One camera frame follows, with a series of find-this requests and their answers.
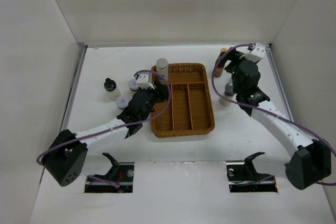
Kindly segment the red sauce bottle yellow cap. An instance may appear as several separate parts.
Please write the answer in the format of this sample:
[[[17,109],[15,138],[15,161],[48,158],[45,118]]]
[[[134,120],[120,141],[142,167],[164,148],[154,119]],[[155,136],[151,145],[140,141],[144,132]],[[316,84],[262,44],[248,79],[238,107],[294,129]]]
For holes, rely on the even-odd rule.
[[[227,48],[222,48],[216,59],[215,63],[217,64],[217,67],[215,68],[214,77],[220,77],[223,73],[225,63],[224,63],[224,60],[221,60],[221,57],[226,52],[227,52]]]

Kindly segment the silver-lid salt shaker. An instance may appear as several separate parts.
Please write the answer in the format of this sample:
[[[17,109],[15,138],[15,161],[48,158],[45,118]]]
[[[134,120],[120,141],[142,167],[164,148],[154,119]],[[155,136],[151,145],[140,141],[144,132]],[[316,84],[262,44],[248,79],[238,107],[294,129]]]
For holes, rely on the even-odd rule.
[[[229,79],[229,82],[230,82],[232,85],[234,85],[234,83],[235,83],[235,79],[236,79],[236,73],[233,72],[233,73],[231,74],[231,77],[230,77],[230,79]]]
[[[169,79],[169,63],[165,58],[160,58],[156,61],[156,71],[161,76],[160,80]]]

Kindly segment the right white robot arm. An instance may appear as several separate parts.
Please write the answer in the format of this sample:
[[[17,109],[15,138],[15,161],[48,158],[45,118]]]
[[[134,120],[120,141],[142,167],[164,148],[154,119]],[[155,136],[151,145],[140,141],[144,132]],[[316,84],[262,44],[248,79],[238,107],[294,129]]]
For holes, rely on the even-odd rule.
[[[266,47],[259,43],[221,50],[212,77],[216,77],[218,71],[230,73],[229,84],[236,99],[233,101],[227,95],[220,98],[238,105],[285,148],[290,156],[290,161],[285,163],[285,174],[295,188],[304,190],[313,184],[323,185],[323,179],[331,175],[335,149],[317,133],[284,117],[259,88],[258,63],[266,55]]]

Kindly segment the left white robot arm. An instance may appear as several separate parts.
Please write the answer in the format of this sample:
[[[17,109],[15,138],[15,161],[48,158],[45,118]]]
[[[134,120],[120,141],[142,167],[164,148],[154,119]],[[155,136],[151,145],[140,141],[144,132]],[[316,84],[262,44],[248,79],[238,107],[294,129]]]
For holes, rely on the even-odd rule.
[[[128,106],[112,121],[84,132],[73,133],[65,129],[57,135],[48,150],[40,154],[36,162],[43,166],[61,186],[70,185],[80,174],[89,177],[91,181],[120,187],[113,181],[118,175],[119,163],[107,152],[103,152],[110,163],[100,168],[100,175],[89,166],[86,158],[90,151],[105,151],[113,140],[122,140],[135,135],[150,121],[149,116],[155,111],[154,105],[165,102],[170,104],[172,91],[168,83],[159,81],[148,83],[146,88],[140,88]]]

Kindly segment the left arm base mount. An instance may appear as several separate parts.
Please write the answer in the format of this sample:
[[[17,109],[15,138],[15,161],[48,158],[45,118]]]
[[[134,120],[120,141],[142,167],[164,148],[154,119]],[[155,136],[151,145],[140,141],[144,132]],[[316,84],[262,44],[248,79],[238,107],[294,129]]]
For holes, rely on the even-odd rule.
[[[85,193],[132,193],[134,180],[134,162],[118,162],[109,153],[102,153],[108,162],[102,166],[92,164],[85,183]]]

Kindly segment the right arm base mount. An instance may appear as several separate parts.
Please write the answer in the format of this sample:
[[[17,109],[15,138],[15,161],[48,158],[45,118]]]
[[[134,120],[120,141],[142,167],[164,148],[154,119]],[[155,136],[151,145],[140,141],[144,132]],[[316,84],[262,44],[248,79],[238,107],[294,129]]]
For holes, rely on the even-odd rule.
[[[226,170],[231,193],[277,193],[275,176],[256,171],[253,160],[264,155],[256,152],[240,161],[227,161]]]

